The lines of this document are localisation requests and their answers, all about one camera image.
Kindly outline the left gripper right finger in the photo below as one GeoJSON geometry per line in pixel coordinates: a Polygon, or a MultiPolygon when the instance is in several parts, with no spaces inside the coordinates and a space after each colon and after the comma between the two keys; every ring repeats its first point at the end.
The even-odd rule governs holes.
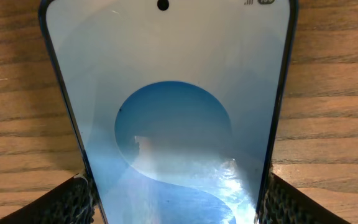
{"type": "Polygon", "coordinates": [[[274,173],[260,202],[259,224],[350,224],[274,173]]]}

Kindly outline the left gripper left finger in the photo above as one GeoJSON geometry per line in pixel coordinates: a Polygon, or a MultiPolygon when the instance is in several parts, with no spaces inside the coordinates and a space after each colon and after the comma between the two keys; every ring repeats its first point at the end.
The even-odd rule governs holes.
{"type": "Polygon", "coordinates": [[[37,200],[0,219],[0,224],[92,224],[94,184],[77,174],[37,200]]]}

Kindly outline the blue Galaxy smartphone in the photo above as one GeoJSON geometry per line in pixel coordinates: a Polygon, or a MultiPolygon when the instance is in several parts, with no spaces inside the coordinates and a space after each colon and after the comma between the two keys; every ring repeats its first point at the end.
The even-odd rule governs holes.
{"type": "Polygon", "coordinates": [[[295,0],[41,1],[105,223],[257,223],[295,0]]]}

